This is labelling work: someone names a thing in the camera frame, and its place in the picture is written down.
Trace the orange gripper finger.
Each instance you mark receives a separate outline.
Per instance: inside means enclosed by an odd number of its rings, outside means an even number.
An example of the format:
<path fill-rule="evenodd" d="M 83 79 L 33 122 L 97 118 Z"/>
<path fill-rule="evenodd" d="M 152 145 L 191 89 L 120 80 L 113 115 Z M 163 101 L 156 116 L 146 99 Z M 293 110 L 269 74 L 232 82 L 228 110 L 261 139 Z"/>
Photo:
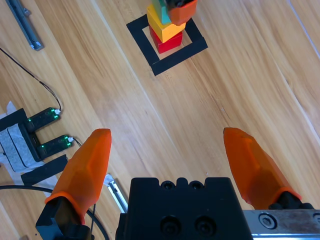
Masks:
<path fill-rule="evenodd" d="M 111 130 L 99 128 L 68 160 L 35 227 L 44 240 L 93 240 L 85 225 L 88 209 L 99 199 L 107 174 Z"/>
<path fill-rule="evenodd" d="M 256 210 L 312 210 L 291 187 L 275 161 L 251 135 L 234 127 L 223 130 L 230 170 L 241 197 Z"/>
<path fill-rule="evenodd" d="M 196 13 L 197 0 L 167 0 L 168 15 L 173 24 L 180 26 Z"/>

